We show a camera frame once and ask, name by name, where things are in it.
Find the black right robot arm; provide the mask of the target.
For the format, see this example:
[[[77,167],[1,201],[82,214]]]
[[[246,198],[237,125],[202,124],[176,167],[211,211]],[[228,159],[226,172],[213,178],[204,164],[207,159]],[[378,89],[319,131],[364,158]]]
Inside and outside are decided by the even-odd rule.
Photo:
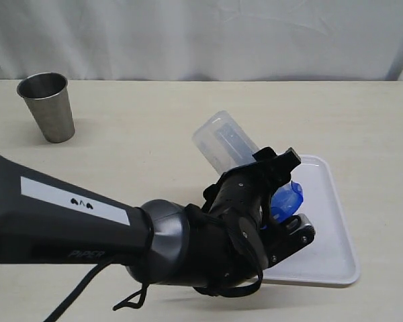
[[[300,162],[293,149],[263,148],[209,186],[203,207],[131,207],[0,156],[0,264],[111,262],[144,284],[228,297],[270,265],[262,227],[286,239],[270,200]]]

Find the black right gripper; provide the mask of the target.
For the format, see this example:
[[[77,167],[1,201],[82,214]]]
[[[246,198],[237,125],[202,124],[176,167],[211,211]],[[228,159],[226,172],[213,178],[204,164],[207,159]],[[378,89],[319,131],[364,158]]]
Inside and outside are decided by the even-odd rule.
[[[236,221],[243,233],[260,233],[272,219],[273,194],[289,182],[289,175],[301,163],[293,148],[277,154],[267,146],[253,154],[256,162],[233,168],[204,191],[202,211],[224,221]]]

